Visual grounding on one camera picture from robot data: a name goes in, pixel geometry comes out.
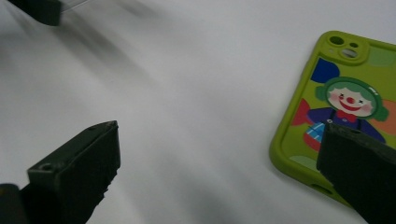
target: clown face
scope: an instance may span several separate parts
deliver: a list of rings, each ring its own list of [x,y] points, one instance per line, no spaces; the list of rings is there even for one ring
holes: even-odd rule
[[[333,88],[329,91],[328,102],[332,107],[348,114],[361,118],[369,117],[374,113],[375,103],[373,100],[363,97],[364,91],[367,90],[361,88],[361,91],[352,91],[348,87]]]

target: white background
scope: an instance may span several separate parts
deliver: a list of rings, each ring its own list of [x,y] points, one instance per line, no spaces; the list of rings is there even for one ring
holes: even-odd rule
[[[0,2],[0,183],[93,124],[121,168],[89,223],[364,223],[282,175],[270,141],[319,36],[396,43],[396,1],[95,0],[39,24]]]

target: cartoon character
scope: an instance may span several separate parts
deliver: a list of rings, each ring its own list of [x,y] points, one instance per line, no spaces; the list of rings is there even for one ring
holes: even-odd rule
[[[304,141],[314,150],[320,149],[326,122],[359,130],[385,143],[384,137],[367,121],[384,121],[389,114],[373,87],[352,77],[333,77],[316,88],[316,97],[330,107],[310,109],[303,100],[293,122],[293,125],[305,122],[311,125],[304,134]]]

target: phone case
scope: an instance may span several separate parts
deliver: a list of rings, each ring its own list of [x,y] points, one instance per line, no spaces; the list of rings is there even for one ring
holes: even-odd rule
[[[274,166],[331,198],[347,202],[317,170],[326,122],[396,147],[396,46],[338,31],[325,33],[270,146]]]

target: blue shape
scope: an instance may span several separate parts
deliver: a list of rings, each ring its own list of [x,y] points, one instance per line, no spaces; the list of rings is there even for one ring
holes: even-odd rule
[[[315,139],[317,142],[321,143],[323,133],[324,133],[324,123],[316,123],[309,127],[308,131],[306,132],[309,136],[311,136],[313,139]]]
[[[328,80],[339,76],[340,70],[338,69],[337,65],[335,65],[335,63],[331,63],[319,58],[311,80],[318,83],[326,83]]]

